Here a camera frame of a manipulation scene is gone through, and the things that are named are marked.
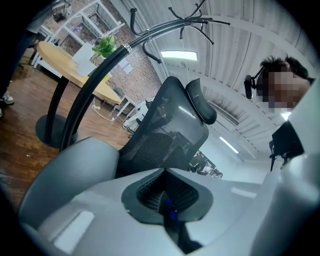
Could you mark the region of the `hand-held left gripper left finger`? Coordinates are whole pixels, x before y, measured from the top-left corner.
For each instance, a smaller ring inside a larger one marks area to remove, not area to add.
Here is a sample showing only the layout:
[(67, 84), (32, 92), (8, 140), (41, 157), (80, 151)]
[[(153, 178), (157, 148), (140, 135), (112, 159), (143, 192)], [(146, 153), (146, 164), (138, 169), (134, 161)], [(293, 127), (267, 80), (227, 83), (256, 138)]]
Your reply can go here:
[(38, 232), (67, 256), (184, 256), (162, 226), (137, 221), (121, 201), (127, 186), (154, 172), (92, 186), (48, 216)]

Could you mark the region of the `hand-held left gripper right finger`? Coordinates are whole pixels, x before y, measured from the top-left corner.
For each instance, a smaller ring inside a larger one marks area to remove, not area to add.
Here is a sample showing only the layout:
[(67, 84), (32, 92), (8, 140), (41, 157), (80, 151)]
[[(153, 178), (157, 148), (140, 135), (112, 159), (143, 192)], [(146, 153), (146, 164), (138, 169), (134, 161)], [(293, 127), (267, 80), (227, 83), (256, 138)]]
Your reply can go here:
[(254, 256), (255, 231), (245, 217), (259, 186), (165, 169), (164, 188), (178, 211), (164, 229), (184, 256)]

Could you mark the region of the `small blue object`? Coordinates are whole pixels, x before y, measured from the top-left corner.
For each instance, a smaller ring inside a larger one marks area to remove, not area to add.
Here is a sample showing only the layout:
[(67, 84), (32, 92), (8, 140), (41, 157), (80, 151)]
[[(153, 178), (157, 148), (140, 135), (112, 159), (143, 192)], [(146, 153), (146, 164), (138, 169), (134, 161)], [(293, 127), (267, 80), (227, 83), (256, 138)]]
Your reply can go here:
[(169, 198), (164, 201), (163, 216), (169, 220), (178, 220), (178, 211)]

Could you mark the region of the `long ceiling light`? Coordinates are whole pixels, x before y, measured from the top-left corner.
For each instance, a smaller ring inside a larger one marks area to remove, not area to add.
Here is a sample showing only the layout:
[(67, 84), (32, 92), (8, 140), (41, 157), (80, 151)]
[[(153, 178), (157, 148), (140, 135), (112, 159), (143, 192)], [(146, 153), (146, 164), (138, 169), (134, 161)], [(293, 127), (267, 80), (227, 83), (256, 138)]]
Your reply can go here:
[(219, 139), (223, 143), (225, 143), (235, 154), (239, 154), (239, 152), (227, 140), (225, 140), (222, 136), (220, 136)]
[(160, 52), (163, 58), (172, 58), (172, 59), (184, 59), (190, 61), (197, 61), (198, 55), (193, 51), (178, 51), (178, 50), (167, 50)]

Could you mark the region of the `person's black clothing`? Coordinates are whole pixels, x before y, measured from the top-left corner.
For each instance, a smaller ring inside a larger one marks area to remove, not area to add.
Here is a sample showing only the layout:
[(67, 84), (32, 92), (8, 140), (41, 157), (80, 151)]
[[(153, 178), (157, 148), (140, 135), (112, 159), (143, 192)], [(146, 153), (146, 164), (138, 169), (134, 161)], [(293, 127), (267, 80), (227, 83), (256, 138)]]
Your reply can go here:
[(290, 160), (302, 155), (305, 151), (301, 141), (289, 120), (285, 121), (273, 134), (269, 142), (271, 155), (270, 171), (273, 170), (277, 157), (283, 159), (282, 169)]

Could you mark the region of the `black mesh chair backrest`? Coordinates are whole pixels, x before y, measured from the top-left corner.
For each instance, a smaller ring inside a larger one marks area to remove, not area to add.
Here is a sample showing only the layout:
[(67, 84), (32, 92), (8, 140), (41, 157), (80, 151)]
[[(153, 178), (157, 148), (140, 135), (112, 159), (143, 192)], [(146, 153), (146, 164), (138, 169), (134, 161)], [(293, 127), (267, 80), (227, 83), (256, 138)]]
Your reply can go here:
[(186, 171), (209, 136), (186, 89), (168, 77), (152, 101), (142, 122), (119, 150), (116, 174), (127, 176), (158, 168)]

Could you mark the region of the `black chair headrest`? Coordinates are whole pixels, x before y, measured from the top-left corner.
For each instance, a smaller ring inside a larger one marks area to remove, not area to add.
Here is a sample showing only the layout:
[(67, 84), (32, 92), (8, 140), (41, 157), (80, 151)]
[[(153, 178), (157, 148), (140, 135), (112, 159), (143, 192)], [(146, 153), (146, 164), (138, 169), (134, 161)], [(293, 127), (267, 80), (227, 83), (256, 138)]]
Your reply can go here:
[(185, 89), (198, 116), (205, 124), (214, 124), (217, 120), (217, 112), (205, 99), (201, 89), (200, 78), (190, 81)]

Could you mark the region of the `black coat rack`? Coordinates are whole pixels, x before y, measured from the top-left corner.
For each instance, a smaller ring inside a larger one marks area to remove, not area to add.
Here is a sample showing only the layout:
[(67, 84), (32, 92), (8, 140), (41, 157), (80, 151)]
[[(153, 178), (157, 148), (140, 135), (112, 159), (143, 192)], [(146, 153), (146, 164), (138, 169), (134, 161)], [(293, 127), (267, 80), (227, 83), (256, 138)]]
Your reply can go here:
[[(138, 11), (137, 8), (133, 7), (130, 9), (129, 27), (131, 32), (136, 35), (136, 39), (127, 44), (122, 44), (120, 47), (118, 47), (108, 58), (106, 58), (102, 62), (102, 64), (100, 64), (94, 70), (93, 74), (89, 76), (87, 81), (84, 83), (83, 87), (80, 89), (77, 97), (75, 98), (69, 114), (66, 118), (59, 147), (60, 152), (69, 147), (75, 127), (81, 123), (82, 116), (86, 113), (92, 101), (92, 97), (94, 96), (93, 92), (98, 87), (99, 83), (115, 66), (118, 65), (120, 61), (122, 61), (122, 59), (131, 54), (133, 48), (138, 45), (142, 45), (143, 52), (149, 58), (156, 61), (158, 64), (161, 64), (162, 60), (160, 58), (146, 50), (146, 44), (176, 30), (180, 30), (179, 35), (180, 39), (182, 39), (183, 31), (186, 27), (197, 30), (210, 42), (211, 45), (214, 44), (214, 42), (208, 37), (208, 35), (203, 32), (202, 27), (209, 23), (224, 24), (228, 26), (230, 26), (231, 23), (215, 20), (211, 17), (204, 17), (202, 15), (201, 7), (204, 5), (205, 1), (206, 0), (202, 0), (200, 4), (196, 4), (195, 11), (187, 17), (178, 16), (173, 8), (169, 7), (168, 9), (175, 17), (174, 20), (161, 23), (142, 32), (138, 32), (135, 30), (135, 18)], [(202, 27), (198, 28), (195, 26), (196, 24), (200, 24)]]

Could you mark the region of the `white paper bag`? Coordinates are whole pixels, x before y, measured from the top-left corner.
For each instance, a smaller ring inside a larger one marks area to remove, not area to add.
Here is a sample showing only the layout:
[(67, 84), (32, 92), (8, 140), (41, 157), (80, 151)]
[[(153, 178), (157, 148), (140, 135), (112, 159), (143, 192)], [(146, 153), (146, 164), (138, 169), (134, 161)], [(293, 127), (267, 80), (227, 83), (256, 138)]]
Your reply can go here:
[(95, 54), (92, 48), (93, 46), (87, 42), (71, 58), (78, 65), (76, 72), (82, 77), (87, 77), (96, 69), (96, 66), (90, 61)]

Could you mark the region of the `round wooden table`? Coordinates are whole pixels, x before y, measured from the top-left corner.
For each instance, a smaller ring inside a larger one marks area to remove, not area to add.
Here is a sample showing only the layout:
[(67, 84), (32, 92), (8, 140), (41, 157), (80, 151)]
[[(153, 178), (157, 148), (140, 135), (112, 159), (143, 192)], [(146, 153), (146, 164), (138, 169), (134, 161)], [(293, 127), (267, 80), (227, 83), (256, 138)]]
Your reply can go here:
[(89, 77), (78, 74), (77, 69), (79, 65), (72, 60), (72, 56), (54, 44), (41, 41), (37, 45), (37, 51), (53, 70), (61, 74), (61, 78), (51, 98), (48, 112), (39, 118), (35, 131), (38, 138), (44, 144), (53, 148), (59, 148), (63, 128), (66, 123), (64, 116), (56, 114), (62, 95), (68, 83), (73, 83), (81, 88)]

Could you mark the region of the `green potted plant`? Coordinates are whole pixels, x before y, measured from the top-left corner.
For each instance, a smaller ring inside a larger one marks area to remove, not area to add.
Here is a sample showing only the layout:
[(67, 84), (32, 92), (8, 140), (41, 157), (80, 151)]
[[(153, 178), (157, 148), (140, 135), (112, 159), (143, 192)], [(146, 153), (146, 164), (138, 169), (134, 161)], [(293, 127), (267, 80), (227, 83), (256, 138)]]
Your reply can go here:
[(97, 56), (102, 56), (103, 58), (108, 58), (116, 49), (117, 45), (114, 36), (99, 37), (92, 47)]

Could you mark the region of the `white metal shelf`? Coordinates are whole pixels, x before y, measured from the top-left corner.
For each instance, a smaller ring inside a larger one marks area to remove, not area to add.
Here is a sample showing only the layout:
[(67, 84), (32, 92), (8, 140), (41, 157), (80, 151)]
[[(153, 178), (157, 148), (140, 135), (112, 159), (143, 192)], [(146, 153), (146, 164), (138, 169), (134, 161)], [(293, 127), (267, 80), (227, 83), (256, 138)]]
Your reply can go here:
[(86, 44), (100, 37), (114, 36), (124, 26), (103, 3), (104, 0), (83, 0), (83, 6), (54, 28), (53, 18), (41, 26), (44, 41), (74, 56)]

